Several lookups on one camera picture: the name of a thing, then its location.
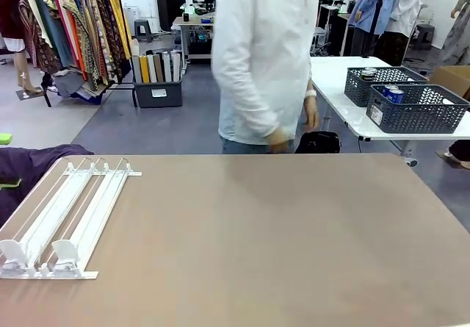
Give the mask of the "bystander leg with shoe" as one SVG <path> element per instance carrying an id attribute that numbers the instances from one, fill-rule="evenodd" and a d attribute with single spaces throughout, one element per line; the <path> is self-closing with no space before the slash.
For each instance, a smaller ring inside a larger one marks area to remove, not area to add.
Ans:
<path id="1" fill-rule="evenodd" d="M 470 140 L 457 140 L 445 152 L 436 154 L 451 167 L 470 170 Z"/>

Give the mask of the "brown cardboard box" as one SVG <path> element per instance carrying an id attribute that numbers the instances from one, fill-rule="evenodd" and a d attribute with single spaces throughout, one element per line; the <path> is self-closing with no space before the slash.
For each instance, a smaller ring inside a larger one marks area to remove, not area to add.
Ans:
<path id="1" fill-rule="evenodd" d="M 470 65 L 451 65 L 434 68 L 430 82 L 452 91 L 470 101 Z"/>

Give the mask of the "person's right hand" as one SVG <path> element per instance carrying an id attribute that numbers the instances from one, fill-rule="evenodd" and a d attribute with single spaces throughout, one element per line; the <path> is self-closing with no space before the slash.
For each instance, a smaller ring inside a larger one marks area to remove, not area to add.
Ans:
<path id="1" fill-rule="evenodd" d="M 281 129 L 276 129 L 265 137 L 271 154 L 284 154 L 289 150 L 289 140 Z"/>

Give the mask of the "white pusher paddle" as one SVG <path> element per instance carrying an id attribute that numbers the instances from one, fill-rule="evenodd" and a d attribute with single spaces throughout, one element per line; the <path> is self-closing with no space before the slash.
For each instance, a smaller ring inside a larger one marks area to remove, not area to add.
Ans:
<path id="1" fill-rule="evenodd" d="M 54 270 L 77 269 L 78 251 L 70 240 L 56 240 L 52 243 L 54 254 L 57 257 Z"/>
<path id="2" fill-rule="evenodd" d="M 26 254 L 22 244 L 15 240 L 0 241 L 0 251 L 6 257 L 4 269 L 22 270 L 26 268 Z"/>

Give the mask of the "black background desk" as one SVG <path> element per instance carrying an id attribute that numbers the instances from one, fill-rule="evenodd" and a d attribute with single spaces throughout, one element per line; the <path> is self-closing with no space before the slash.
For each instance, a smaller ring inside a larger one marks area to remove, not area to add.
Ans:
<path id="1" fill-rule="evenodd" d="M 320 0 L 317 26 L 325 33 L 320 45 L 328 56 L 341 56 L 348 33 L 350 14 L 340 1 Z"/>

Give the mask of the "grey plastic woven basket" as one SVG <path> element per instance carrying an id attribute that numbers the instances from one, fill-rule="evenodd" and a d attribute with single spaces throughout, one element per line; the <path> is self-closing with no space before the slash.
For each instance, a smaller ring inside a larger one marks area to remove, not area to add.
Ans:
<path id="1" fill-rule="evenodd" d="M 360 78 L 364 68 L 348 68 L 344 94 L 357 106 L 367 107 L 372 85 L 415 85 L 427 83 L 429 79 L 409 68 L 372 67 L 377 69 L 374 80 L 366 82 Z"/>
<path id="2" fill-rule="evenodd" d="M 404 92 L 401 104 L 382 95 L 384 85 L 372 85 L 366 115 L 388 134 L 451 134 L 470 102 L 440 85 L 397 85 Z"/>

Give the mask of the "green yellow patterned garment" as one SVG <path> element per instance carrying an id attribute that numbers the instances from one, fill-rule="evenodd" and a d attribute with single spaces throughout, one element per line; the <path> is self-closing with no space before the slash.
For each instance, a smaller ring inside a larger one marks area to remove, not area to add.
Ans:
<path id="1" fill-rule="evenodd" d="M 99 75 L 84 17 L 79 11 L 75 0 L 63 0 L 62 8 L 65 10 L 67 18 L 70 19 L 72 25 L 72 35 L 73 41 L 76 44 L 79 67 L 83 73 L 86 73 L 87 82 L 91 90 L 96 91 Z"/>

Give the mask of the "metal clothes rack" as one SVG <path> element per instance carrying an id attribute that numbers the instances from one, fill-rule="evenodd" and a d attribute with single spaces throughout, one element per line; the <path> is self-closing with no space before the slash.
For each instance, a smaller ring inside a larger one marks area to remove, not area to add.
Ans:
<path id="1" fill-rule="evenodd" d="M 51 42 L 47 37 L 45 27 L 44 27 L 43 22 L 41 20 L 40 13 L 39 13 L 39 10 L 37 8 L 36 1 L 35 0 L 28 0 L 28 2 L 29 2 L 29 5 L 32 9 L 32 12 L 33 12 L 35 18 L 37 19 L 37 22 L 39 23 L 39 26 L 41 28 L 41 31 L 42 31 L 41 37 L 52 48 Z M 47 5 L 48 10 L 51 13 L 51 15 L 54 18 L 59 18 L 61 20 L 63 29 L 65 30 L 65 34 L 66 34 L 68 42 L 69 42 L 70 50 L 72 52 L 72 55 L 73 55 L 73 58 L 74 58 L 74 61 L 75 61 L 74 66 L 68 67 L 68 68 L 64 68 L 62 66 L 62 69 L 60 71 L 54 73 L 54 74 L 63 75 L 63 74 L 65 74 L 65 71 L 75 71 L 77 73 L 80 73 L 83 76 L 83 79 L 85 81 L 87 81 L 86 73 L 83 73 L 81 68 L 79 67 L 79 60 L 78 60 L 77 53 L 76 53 L 76 44 L 73 41 L 73 35 L 72 35 L 72 29 L 71 29 L 72 25 L 71 25 L 70 19 L 67 18 L 65 10 L 62 8 L 63 0 L 43 0 L 43 2 Z M 91 20 L 90 20 L 90 17 L 89 17 L 89 12 L 88 12 L 88 9 L 87 9 L 86 1 L 85 0 L 75 0 L 75 2 L 76 2 L 77 6 L 79 8 L 79 11 L 81 12 L 81 14 L 84 17 L 84 21 L 85 21 L 86 27 L 87 27 L 87 32 L 88 32 L 88 35 L 89 35 L 91 43 L 92 43 L 93 56 L 95 58 L 95 63 L 96 63 L 97 70 L 98 70 L 97 50 L 96 50 L 96 45 L 93 42 L 93 32 L 90 29 Z M 120 2 L 120 5 L 121 5 L 121 8 L 122 8 L 122 11 L 123 11 L 123 18 L 126 21 L 122 1 L 119 0 L 119 2 Z M 131 33 L 130 33 L 130 30 L 129 30 L 129 33 L 128 33 L 128 39 L 129 39 L 128 47 L 129 47 L 129 52 L 131 54 L 131 48 L 130 48 Z M 26 55 L 31 60 L 31 62 L 33 64 L 32 58 L 30 57 L 29 52 L 28 52 L 27 49 L 26 49 Z M 57 89 L 55 88 L 54 83 L 52 81 L 52 77 L 51 77 L 54 74 L 44 73 L 41 70 L 40 70 L 40 72 L 42 73 L 42 81 L 41 81 L 40 89 L 42 90 L 43 96 L 47 97 L 49 95 L 49 93 L 57 94 Z M 102 84 L 107 86 L 107 89 L 105 90 L 105 93 L 111 92 L 111 91 L 121 91 L 121 90 L 128 90 L 131 93 L 133 93 L 134 88 L 131 86 L 131 83 L 127 83 L 127 82 L 124 81 L 125 78 L 134 79 L 134 66 L 133 66 L 133 62 L 131 61 L 131 58 L 129 59 L 129 72 L 122 78 L 122 80 L 120 82 L 111 81 L 111 82 L 106 84 L 102 81 L 101 77 L 99 76 L 98 83 L 102 83 Z"/>

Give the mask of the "yellow hanging garment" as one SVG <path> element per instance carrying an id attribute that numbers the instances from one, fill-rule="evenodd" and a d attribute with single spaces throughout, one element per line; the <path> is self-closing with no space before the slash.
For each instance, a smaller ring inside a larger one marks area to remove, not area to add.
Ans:
<path id="1" fill-rule="evenodd" d="M 123 18 L 123 11 L 122 11 L 119 0 L 109 0 L 109 2 L 111 4 L 111 8 L 112 8 L 115 20 L 117 22 L 117 28 L 118 28 L 118 31 L 119 31 L 119 35 L 120 35 L 120 38 L 121 38 L 122 45 L 123 45 L 123 50 L 124 50 L 125 57 L 126 57 L 126 59 L 129 60 L 131 58 L 131 54 L 129 52 L 129 47 L 128 47 L 128 44 L 129 44 L 129 39 L 128 39 L 129 27 L 127 25 L 127 22 Z"/>

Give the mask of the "pale mannequin legs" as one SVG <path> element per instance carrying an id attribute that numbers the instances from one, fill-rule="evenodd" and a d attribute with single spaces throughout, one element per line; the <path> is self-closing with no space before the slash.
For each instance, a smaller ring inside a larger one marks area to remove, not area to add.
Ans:
<path id="1" fill-rule="evenodd" d="M 18 86 L 26 93 L 41 93 L 42 90 L 31 83 L 25 49 L 15 52 L 14 65 L 18 75 Z"/>

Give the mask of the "grey plastic storage bin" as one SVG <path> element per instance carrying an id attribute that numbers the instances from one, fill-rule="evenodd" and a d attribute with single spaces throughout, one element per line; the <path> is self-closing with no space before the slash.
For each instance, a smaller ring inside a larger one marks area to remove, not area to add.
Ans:
<path id="1" fill-rule="evenodd" d="M 141 109 L 181 107 L 181 81 L 134 83 L 134 96 Z"/>

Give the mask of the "grey cloth pile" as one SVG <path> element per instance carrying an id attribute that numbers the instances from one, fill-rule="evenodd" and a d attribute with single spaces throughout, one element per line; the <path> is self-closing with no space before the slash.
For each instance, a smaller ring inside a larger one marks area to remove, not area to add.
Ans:
<path id="1" fill-rule="evenodd" d="M 80 73 L 75 71 L 65 71 L 63 75 L 54 74 L 51 77 L 59 96 L 78 98 L 90 104 L 99 105 L 102 102 L 102 95 L 107 89 L 107 86 L 102 83 L 98 83 L 94 88 L 83 79 Z"/>

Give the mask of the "brown patterned hanging garment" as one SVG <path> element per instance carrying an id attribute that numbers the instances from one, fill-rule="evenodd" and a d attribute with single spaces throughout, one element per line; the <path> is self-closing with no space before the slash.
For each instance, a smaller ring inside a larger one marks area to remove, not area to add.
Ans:
<path id="1" fill-rule="evenodd" d="M 28 0 L 20 0 L 18 9 L 23 24 L 24 42 L 32 58 L 33 66 L 49 74 L 60 71 L 62 64 L 53 48 L 41 37 L 41 28 L 32 12 Z"/>

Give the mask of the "dark red garment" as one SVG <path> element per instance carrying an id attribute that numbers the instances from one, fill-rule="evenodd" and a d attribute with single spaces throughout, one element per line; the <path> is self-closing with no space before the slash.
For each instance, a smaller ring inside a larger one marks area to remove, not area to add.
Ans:
<path id="1" fill-rule="evenodd" d="M 22 39 L 24 37 L 18 8 L 19 1 L 0 0 L 0 34 L 4 39 Z"/>

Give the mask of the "dark patterned hanging garment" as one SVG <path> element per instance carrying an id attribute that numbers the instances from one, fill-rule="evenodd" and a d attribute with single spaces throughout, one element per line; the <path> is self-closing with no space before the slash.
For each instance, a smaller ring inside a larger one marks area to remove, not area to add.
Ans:
<path id="1" fill-rule="evenodd" d="M 90 29 L 96 45 L 98 73 L 104 83 L 120 82 L 129 72 L 117 22 L 109 0 L 85 0 L 90 17 Z"/>

